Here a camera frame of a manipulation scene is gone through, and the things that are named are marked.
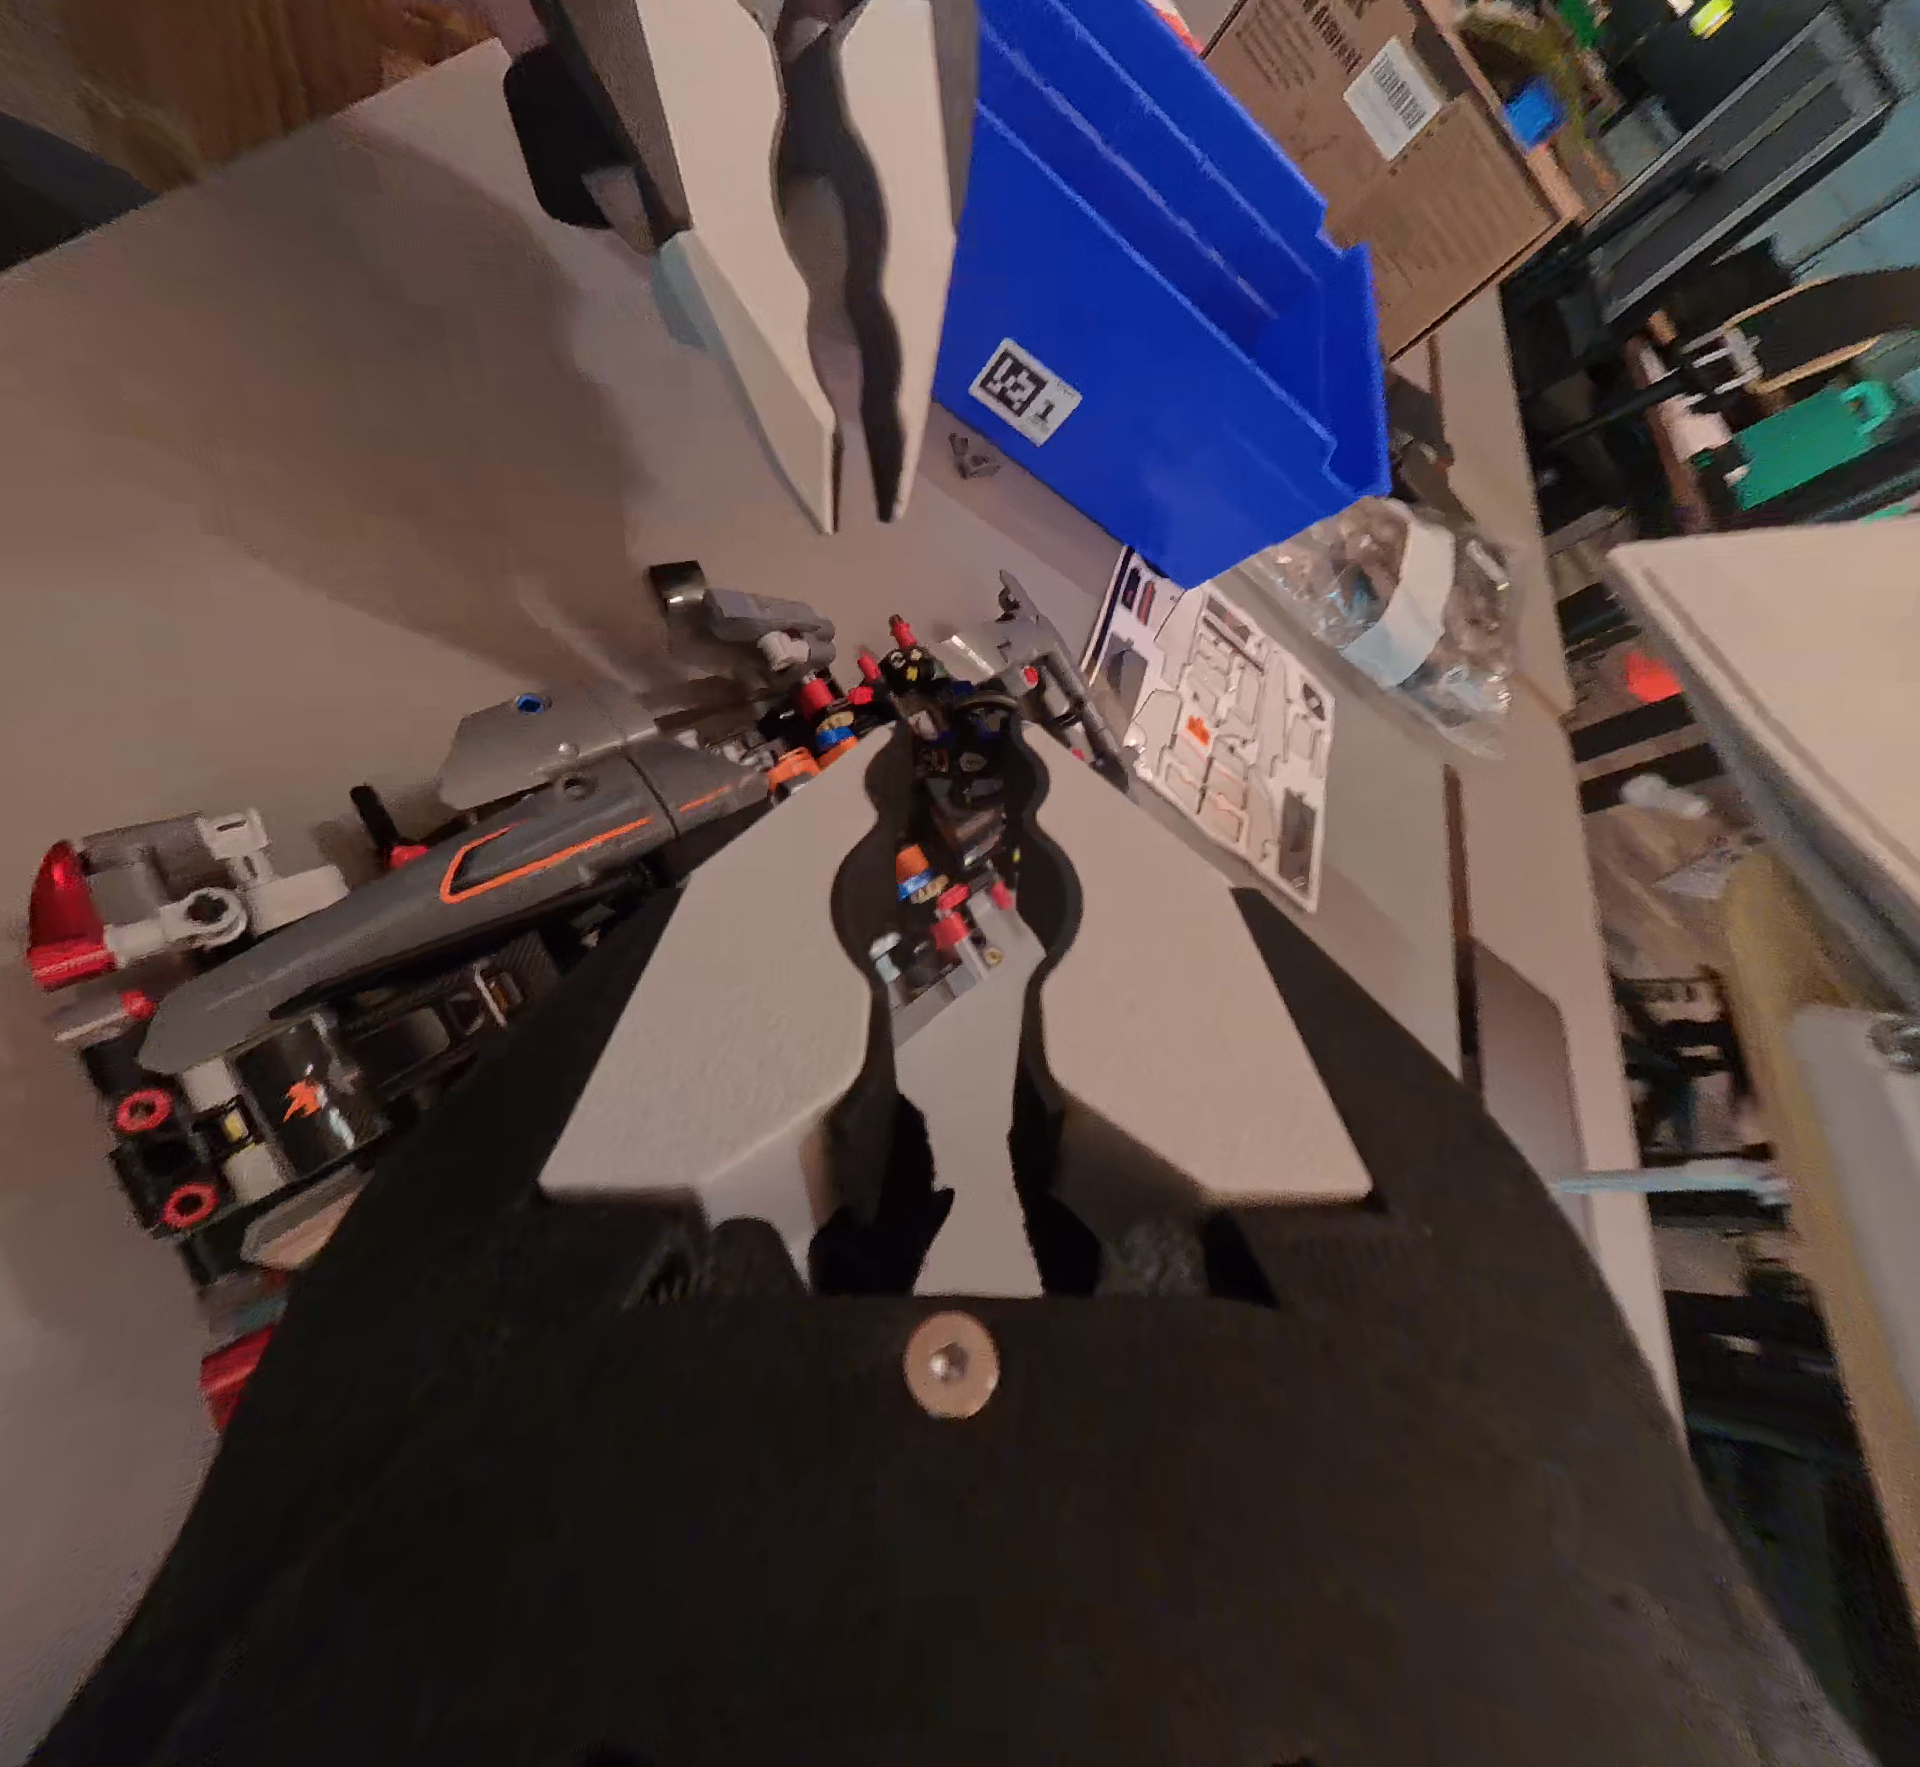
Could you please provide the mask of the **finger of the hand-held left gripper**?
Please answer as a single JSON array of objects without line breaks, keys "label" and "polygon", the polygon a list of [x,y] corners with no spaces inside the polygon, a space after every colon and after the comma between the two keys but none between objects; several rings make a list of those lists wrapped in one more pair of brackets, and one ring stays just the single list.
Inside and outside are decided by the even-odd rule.
[{"label": "finger of the hand-held left gripper", "polygon": [[659,279],[720,361],[796,503],[838,527],[840,435],[808,345],[811,291],[775,202],[786,0],[634,0],[685,194]]},{"label": "finger of the hand-held left gripper", "polygon": [[824,523],[857,461],[884,525],[914,492],[957,244],[936,22],[926,0],[788,0],[783,239],[829,411]]}]

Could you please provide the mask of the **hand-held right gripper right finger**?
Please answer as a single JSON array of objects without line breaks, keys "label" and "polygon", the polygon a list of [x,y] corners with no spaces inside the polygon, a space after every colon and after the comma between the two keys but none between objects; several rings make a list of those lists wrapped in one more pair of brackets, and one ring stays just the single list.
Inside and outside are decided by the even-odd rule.
[{"label": "hand-held right gripper right finger", "polygon": [[1014,1184],[1044,1295],[1267,1293],[1253,1232],[1375,1184],[1242,896],[1040,731],[1014,760]]}]

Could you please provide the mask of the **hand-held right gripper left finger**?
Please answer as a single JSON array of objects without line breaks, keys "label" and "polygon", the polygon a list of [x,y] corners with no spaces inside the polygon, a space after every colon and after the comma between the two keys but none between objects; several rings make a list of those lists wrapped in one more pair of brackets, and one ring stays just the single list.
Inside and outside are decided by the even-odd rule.
[{"label": "hand-held right gripper left finger", "polygon": [[820,1288],[905,1295],[948,1216],[872,947],[917,798],[901,730],[701,862],[541,1173],[559,1204],[762,1222]]}]

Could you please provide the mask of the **grey black lego car model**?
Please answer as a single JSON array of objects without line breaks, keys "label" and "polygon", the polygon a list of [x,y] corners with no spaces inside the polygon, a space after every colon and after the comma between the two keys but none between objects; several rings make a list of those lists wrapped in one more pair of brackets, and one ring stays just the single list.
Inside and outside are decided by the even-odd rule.
[{"label": "grey black lego car model", "polygon": [[[673,727],[618,681],[521,692],[471,713],[436,788],[439,827],[405,834],[372,786],[350,791],[374,854],[282,872],[259,810],[176,814],[42,856],[20,957],[100,1100],[139,1228],[176,1253],[208,1323],[199,1395],[222,1434],[316,1257],[395,1136],[472,1072],[612,929],[678,893],[857,741],[968,688],[1125,784],[1115,704],[1021,588],[992,623],[891,646],[830,675],[834,637],[804,603],[712,588],[697,564],[650,570],[665,620],[749,647],[768,694]],[[1006,820],[912,816],[900,914],[872,957],[893,1042],[989,982],[1015,936]]]}]

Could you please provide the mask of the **black lego steering wheel assembly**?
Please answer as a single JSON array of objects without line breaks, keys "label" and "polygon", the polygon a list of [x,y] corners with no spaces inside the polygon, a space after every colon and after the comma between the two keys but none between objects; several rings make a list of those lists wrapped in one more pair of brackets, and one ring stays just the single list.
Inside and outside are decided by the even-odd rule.
[{"label": "black lego steering wheel assembly", "polygon": [[1000,690],[968,688],[919,710],[911,724],[912,814],[1002,816],[1014,793],[1023,724],[1018,699]]}]

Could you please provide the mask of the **lego sticker sheet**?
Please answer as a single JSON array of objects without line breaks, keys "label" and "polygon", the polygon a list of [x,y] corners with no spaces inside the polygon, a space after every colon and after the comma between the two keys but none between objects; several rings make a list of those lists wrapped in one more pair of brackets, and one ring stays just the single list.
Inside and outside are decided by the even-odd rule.
[{"label": "lego sticker sheet", "polygon": [[1216,583],[1124,548],[1084,658],[1130,775],[1298,912],[1320,902],[1335,702]]}]

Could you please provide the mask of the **clear bag of lego parts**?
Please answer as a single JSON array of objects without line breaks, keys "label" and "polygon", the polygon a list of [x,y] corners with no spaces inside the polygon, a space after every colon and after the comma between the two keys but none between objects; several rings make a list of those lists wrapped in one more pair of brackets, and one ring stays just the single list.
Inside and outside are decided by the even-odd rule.
[{"label": "clear bag of lego parts", "polygon": [[1463,753],[1501,755],[1519,599],[1473,522],[1362,499],[1239,570],[1406,719]]}]

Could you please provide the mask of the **blue storage bin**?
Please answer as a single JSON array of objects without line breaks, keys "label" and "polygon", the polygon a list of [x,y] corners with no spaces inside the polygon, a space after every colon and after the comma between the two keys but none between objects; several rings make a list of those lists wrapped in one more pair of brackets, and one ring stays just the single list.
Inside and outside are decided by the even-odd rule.
[{"label": "blue storage bin", "polygon": [[977,0],[935,400],[1194,585],[1391,489],[1369,252],[1149,0]]}]

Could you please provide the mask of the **white stand with metal arms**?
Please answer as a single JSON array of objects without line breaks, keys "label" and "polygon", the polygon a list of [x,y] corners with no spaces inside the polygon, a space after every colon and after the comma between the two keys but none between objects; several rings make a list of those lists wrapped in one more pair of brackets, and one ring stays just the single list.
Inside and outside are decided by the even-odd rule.
[{"label": "white stand with metal arms", "polygon": [[1790,1186],[1767,1163],[1745,1157],[1691,1158],[1666,1166],[1633,1166],[1618,1170],[1590,1170],[1576,1178],[1551,1179],[1549,1188],[1563,1195],[1740,1195],[1767,1210],[1787,1208]]}]

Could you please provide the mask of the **brown cardboard box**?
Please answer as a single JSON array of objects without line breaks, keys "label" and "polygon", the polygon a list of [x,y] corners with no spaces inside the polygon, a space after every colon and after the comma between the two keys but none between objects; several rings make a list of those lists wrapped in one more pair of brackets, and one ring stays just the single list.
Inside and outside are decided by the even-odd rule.
[{"label": "brown cardboard box", "polygon": [[1467,50],[1453,0],[1239,0],[1214,77],[1364,246],[1383,353],[1402,356],[1582,215]]}]

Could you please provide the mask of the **dark chair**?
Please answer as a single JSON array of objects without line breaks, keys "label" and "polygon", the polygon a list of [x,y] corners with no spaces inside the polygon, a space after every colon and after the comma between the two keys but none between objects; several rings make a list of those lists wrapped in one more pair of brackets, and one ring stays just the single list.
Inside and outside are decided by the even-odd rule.
[{"label": "dark chair", "polygon": [[121,167],[59,135],[1,114],[1,272],[157,197]]}]

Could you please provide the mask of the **open instruction booklet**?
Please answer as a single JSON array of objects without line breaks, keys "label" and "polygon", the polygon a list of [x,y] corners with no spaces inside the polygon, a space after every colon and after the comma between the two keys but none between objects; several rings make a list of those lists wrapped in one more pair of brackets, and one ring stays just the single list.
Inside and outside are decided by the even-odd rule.
[{"label": "open instruction booklet", "polygon": [[1915,513],[1629,542],[1602,580],[1822,929],[1915,1015]]}]

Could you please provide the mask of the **green plastic box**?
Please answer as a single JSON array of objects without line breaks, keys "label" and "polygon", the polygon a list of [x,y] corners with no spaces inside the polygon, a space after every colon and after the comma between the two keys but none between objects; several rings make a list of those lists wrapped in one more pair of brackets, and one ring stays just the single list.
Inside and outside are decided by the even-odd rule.
[{"label": "green plastic box", "polygon": [[1907,401],[1880,381],[1827,388],[1770,414],[1735,439],[1735,497],[1742,513],[1767,507],[1845,462],[1869,455]]}]

